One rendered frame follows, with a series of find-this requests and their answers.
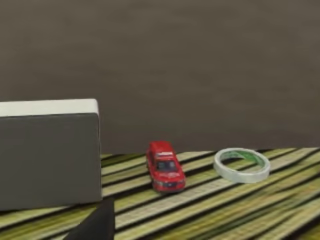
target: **green inner ring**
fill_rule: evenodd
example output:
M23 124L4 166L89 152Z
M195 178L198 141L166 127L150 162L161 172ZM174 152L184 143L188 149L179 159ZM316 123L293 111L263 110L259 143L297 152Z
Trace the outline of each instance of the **green inner ring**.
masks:
M262 168L266 165L266 163L264 162L264 160L260 156L254 154L254 153L251 153L251 152L247 152L247 151L233 150L233 151L225 152L221 155L222 161L226 160L226 159L232 159L232 158L249 160L249 161L252 161L252 162L258 164Z

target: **white tape roll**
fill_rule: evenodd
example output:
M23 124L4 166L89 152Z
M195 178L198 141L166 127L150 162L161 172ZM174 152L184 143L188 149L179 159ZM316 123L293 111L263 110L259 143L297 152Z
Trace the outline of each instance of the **white tape roll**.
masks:
M223 160L230 158L251 160L261 166L261 169L249 173L233 170L222 163ZM221 177L231 182L254 184L268 178L271 165L269 159L257 151L246 148L226 148L216 153L213 167Z

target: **car grille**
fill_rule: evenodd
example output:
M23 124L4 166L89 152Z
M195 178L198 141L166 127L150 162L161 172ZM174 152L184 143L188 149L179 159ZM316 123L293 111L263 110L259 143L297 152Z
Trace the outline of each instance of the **car grille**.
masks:
M177 185L178 185L178 183L177 183L176 181L166 182L166 183L164 184L164 186L167 187L167 188L175 188Z

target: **gray box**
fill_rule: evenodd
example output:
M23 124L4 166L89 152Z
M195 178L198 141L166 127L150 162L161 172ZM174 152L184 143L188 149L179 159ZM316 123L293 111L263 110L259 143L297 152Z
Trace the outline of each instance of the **gray box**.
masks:
M0 210L102 199L95 99L0 102Z

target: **bamboo mat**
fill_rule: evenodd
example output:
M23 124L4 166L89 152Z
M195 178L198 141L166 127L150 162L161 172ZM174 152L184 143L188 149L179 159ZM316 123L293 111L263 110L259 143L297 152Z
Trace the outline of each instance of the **bamboo mat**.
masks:
M320 148L263 154L271 160L270 177L235 184L213 170L214 152L179 153L187 185L172 195L152 190L144 155L104 155L102 192L115 197L115 240L319 240L320 224L314 223L320 218ZM228 165L254 167L245 160ZM3 212L0 240L62 240L94 209L90 204Z

